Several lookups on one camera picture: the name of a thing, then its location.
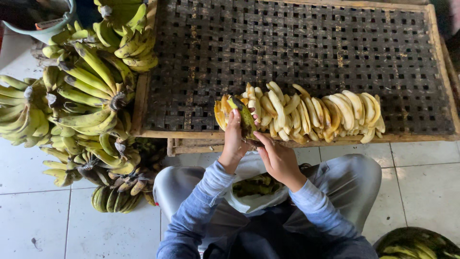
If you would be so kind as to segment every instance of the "right hand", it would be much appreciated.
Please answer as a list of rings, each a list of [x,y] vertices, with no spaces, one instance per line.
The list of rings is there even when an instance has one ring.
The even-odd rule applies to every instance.
[[[254,135],[265,147],[257,148],[267,172],[286,185],[292,192],[300,190],[307,178],[300,172],[293,149],[278,145],[271,137],[254,131]]]

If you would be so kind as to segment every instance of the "left hand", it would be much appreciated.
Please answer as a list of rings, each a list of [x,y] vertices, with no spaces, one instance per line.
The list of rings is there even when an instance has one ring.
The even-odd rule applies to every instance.
[[[241,140],[241,114],[233,109],[229,114],[229,121],[225,129],[225,144],[222,155],[217,160],[228,174],[234,174],[238,163],[249,149],[249,145]]]

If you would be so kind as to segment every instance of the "white plastic bag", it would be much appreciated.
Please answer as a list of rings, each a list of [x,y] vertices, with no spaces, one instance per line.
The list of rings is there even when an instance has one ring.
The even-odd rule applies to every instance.
[[[236,168],[236,178],[233,183],[252,178],[265,172],[267,172],[267,170],[265,169],[264,162],[259,153],[256,151],[247,152]],[[237,211],[241,213],[251,213],[278,205],[285,201],[288,196],[289,189],[285,185],[282,185],[274,194],[255,194],[238,198],[233,195],[232,186],[230,186],[224,198]]]

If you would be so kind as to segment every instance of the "blue long-sleeve shirt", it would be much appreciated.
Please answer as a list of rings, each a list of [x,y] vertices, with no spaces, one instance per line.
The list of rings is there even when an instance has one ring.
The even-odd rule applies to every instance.
[[[203,179],[172,216],[165,238],[158,248],[158,259],[200,258],[198,246],[205,235],[206,226],[235,177],[227,174],[217,161],[206,168]],[[289,195],[316,226],[316,231],[321,233],[322,241],[327,243],[325,247],[333,246],[327,253],[328,258],[378,258],[354,225],[310,181],[307,180],[299,191],[289,192]]]

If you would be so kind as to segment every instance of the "hand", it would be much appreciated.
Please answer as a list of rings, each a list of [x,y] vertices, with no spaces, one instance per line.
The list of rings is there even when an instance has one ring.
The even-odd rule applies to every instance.
[[[241,140],[241,114],[233,109],[229,114],[229,121],[225,129],[225,144],[222,155],[217,160],[228,174],[234,174],[238,163],[249,149],[249,145]]]
[[[300,172],[294,150],[277,144],[272,138],[254,131],[254,135],[265,145],[257,148],[267,172],[282,182],[291,191],[300,190],[307,178]]]

